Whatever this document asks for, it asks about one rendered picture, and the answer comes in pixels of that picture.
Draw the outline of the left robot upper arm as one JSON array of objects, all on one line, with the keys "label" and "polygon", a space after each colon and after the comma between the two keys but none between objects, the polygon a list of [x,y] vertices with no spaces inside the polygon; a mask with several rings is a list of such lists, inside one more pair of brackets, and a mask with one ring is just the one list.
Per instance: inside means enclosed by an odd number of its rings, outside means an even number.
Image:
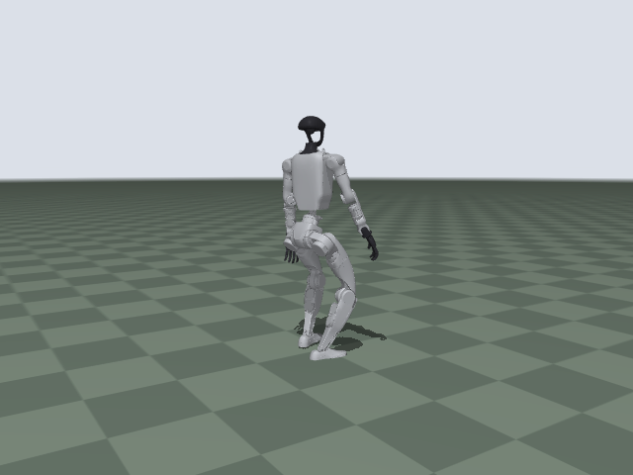
[{"label": "left robot upper arm", "polygon": [[289,206],[295,206],[297,203],[293,196],[293,186],[292,186],[292,171],[291,171],[291,161],[292,158],[285,159],[282,163],[283,169],[283,200]]}]

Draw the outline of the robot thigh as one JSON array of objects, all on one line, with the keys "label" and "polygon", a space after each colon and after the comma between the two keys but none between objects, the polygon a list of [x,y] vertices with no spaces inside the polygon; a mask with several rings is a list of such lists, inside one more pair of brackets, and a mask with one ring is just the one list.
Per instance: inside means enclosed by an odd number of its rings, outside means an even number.
[{"label": "robot thigh", "polygon": [[291,242],[291,235],[293,230],[289,231],[283,242],[284,246],[289,250],[294,251],[300,261],[310,272],[309,283],[312,289],[320,289],[325,285],[325,276],[322,273],[320,261],[318,255],[312,248],[304,249],[294,246]]},{"label": "robot thigh", "polygon": [[309,239],[313,251],[319,256],[325,256],[326,263],[341,282],[341,287],[335,292],[337,303],[345,290],[351,290],[356,295],[353,267],[348,254],[338,239],[331,233],[319,234],[316,232],[313,232]]}]

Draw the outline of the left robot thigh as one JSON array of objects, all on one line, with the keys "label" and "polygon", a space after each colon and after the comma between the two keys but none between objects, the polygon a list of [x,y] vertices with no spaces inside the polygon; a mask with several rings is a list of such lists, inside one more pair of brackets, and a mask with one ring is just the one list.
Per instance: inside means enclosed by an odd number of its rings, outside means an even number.
[{"label": "left robot thigh", "polygon": [[283,242],[284,246],[289,250],[294,251],[300,261],[310,272],[309,283],[312,289],[320,289],[325,285],[325,276],[322,273],[320,261],[318,255],[312,248],[304,249],[294,246],[291,242],[291,235],[293,230],[289,231]]}]

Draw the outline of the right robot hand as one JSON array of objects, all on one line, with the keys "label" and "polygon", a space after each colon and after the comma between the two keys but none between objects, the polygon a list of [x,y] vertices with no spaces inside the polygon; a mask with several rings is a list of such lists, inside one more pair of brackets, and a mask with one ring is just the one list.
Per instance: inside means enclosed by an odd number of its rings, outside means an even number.
[{"label": "right robot hand", "polygon": [[372,257],[371,260],[377,259],[378,255],[379,255],[378,254],[379,252],[377,250],[376,243],[375,243],[375,241],[374,241],[374,239],[373,239],[373,237],[371,235],[372,232],[371,231],[369,232],[366,227],[363,227],[361,229],[361,233],[363,235],[362,238],[365,238],[368,241],[368,244],[369,244],[368,245],[368,249],[370,249],[370,247],[372,247],[373,252],[372,252],[372,255],[370,255],[370,258]]}]

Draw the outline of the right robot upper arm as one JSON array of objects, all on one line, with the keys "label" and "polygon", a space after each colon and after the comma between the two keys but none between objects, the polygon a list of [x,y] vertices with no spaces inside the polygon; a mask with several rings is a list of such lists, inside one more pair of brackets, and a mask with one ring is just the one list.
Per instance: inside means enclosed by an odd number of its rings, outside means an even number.
[{"label": "right robot upper arm", "polygon": [[345,160],[340,154],[325,154],[323,156],[326,167],[333,172],[336,182],[342,193],[341,200],[344,204],[352,203],[355,200],[353,195],[350,179],[345,168]]}]

